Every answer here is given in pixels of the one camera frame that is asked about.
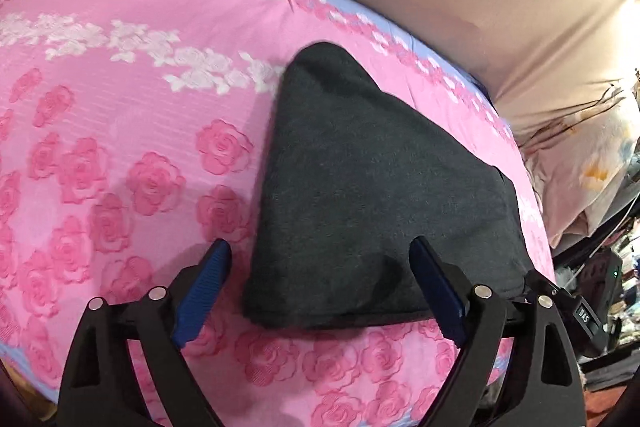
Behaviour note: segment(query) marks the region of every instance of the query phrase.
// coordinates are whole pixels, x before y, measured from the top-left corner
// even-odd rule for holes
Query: black folded garment
[[[302,50],[277,102],[244,314],[270,328],[431,317],[408,263],[417,235],[507,298],[533,268],[509,179],[344,49]]]

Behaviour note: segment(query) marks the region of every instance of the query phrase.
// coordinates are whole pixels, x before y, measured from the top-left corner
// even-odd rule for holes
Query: pink bedsheet
[[[226,425],[415,424],[456,357],[434,321],[275,333],[239,313],[278,75],[319,40],[513,181],[530,256],[551,275],[505,124],[364,15],[325,0],[12,0],[0,7],[0,355],[55,398],[90,298],[137,299],[224,237],[230,281],[184,355]]]

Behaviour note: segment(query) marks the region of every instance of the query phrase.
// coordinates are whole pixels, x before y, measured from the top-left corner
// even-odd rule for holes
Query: crumpled fabric
[[[591,107],[558,118],[520,148],[549,245],[590,236],[602,222],[640,137],[635,94],[610,86]]]

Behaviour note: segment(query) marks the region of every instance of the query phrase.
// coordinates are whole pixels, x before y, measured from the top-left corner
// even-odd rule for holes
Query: folded clothing
[[[533,268],[509,179],[344,49],[302,50],[277,101],[244,314],[271,328],[430,317],[408,264],[417,235],[506,297]]]

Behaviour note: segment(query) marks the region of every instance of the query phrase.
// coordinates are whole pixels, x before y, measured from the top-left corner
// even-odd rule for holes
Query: blue gripper pad
[[[465,306],[447,280],[437,254],[422,236],[409,246],[409,266],[443,336],[461,347],[466,341]]]
[[[229,274],[231,247],[226,241],[217,240],[203,261],[193,268],[200,272],[175,311],[175,327],[171,338],[180,349],[200,334]]]

